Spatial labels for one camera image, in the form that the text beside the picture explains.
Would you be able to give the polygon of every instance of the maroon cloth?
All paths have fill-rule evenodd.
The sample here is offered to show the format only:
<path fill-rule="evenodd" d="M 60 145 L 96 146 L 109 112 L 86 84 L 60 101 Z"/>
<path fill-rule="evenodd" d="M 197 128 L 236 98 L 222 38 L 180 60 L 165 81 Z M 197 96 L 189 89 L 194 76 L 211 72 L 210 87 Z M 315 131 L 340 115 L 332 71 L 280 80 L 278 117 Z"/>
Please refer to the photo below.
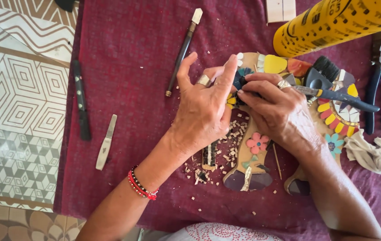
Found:
<path fill-rule="evenodd" d="M 199 54 L 190 69 L 192 81 L 204 68 L 223 65 L 231 54 L 275 54 L 272 39 L 281 23 L 266 25 L 265 1 L 189 2 L 86 0 L 79 60 L 93 138 L 90 142 L 80 140 L 76 102 L 69 99 L 67 106 L 74 106 L 67 112 L 71 118 L 65 128 L 66 143 L 61 152 L 64 173 L 59 173 L 55 211 L 89 217 L 170 127 L 179 104 L 178 90 L 174 89 L 170 98 L 164 93 L 195 8 L 202 8 L 204 14 L 189 46 L 190 52 Z M 316 2 L 297 1 L 297 13 Z M 356 85 L 364 97 L 371 74 L 370 52 L 371 37 L 367 36 L 298 59 L 314 62 L 322 54 L 329 57 L 358 79 Z M 381 105 L 381 93 L 377 103 Z M 118 120 L 109 162 L 98 171 L 95 163 L 112 114 L 118 115 Z M 381 112 L 376 114 L 377 130 L 367 138 L 370 141 L 381 137 L 380 118 Z M 287 178 L 295 172 L 297 162 L 283 149 L 278 148 L 277 152 L 283 177 Z M 348 161 L 345 152 L 341 160 L 343 170 L 381 224 L 381 175 Z M 220 170 L 211 174 L 214 182 L 220 182 L 218 187 L 194 185 L 193 178 L 189 180 L 183 173 L 184 167 L 179 168 L 161 186 L 158 199 L 148 204 L 138 225 L 174 232 L 196 222 L 221 222 L 261 230 L 284 240 L 328 240 L 326 226 L 311 197 L 290 196 L 284 191 L 285 178 L 279 179 L 272 151 L 265 163 L 271 168 L 274 181 L 266 189 L 254 192 L 225 188 Z"/>

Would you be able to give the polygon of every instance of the red string bracelet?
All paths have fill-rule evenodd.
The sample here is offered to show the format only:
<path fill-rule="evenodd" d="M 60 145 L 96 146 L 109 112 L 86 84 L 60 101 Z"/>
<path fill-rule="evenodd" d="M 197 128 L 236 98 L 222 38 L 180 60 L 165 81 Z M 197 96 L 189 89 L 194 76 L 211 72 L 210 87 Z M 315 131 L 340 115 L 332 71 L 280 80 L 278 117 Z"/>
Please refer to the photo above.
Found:
<path fill-rule="evenodd" d="M 139 181 L 137 180 L 137 178 L 135 177 L 134 175 L 134 169 L 137 167 L 138 165 L 135 165 L 134 167 L 132 167 L 132 169 L 128 172 L 128 180 L 131 184 L 131 186 L 133 187 L 133 189 L 135 190 L 136 193 L 138 193 L 140 196 L 144 197 L 144 198 L 148 198 L 150 200 L 156 200 L 156 193 L 158 192 L 159 188 L 156 189 L 153 193 L 149 192 L 148 190 L 146 190 L 140 183 Z"/>

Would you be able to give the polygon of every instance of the silver ring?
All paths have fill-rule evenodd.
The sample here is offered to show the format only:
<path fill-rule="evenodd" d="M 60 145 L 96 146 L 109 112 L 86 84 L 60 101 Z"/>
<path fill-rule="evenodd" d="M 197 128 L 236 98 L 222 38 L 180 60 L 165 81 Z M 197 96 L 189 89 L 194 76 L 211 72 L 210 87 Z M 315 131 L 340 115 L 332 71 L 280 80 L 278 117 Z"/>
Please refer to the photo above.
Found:
<path fill-rule="evenodd" d="M 289 82 L 287 82 L 286 80 L 282 80 L 278 83 L 277 87 L 282 90 L 286 87 L 291 87 L 292 85 L 289 84 Z"/>
<path fill-rule="evenodd" d="M 197 84 L 204 85 L 205 87 L 210 87 L 211 85 L 211 80 L 208 76 L 206 75 L 201 75 L 201 77 L 198 79 Z"/>

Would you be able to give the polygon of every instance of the yellow bottle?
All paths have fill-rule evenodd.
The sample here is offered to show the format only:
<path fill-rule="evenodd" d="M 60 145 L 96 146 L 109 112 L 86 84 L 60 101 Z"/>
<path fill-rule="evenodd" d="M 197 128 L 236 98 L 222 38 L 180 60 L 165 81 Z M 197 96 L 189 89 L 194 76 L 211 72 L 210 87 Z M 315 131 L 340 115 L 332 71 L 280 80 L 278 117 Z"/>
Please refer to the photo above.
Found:
<path fill-rule="evenodd" d="M 322 0 L 281 26 L 274 50 L 295 57 L 381 31 L 381 0 Z"/>

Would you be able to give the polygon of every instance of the wooden stick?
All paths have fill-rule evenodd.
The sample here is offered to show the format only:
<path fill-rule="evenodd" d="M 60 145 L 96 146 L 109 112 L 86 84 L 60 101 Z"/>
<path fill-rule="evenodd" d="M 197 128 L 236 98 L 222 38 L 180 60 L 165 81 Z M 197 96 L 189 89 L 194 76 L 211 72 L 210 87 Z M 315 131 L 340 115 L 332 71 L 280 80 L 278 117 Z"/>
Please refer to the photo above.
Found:
<path fill-rule="evenodd" d="M 279 163 L 278 163 L 277 151 L 275 150 L 275 144 L 273 144 L 272 147 L 273 147 L 273 149 L 274 149 L 275 160 L 277 161 L 277 167 L 278 167 L 278 173 L 280 174 L 280 180 L 282 180 L 282 178 L 281 178 L 280 165 L 279 165 Z"/>

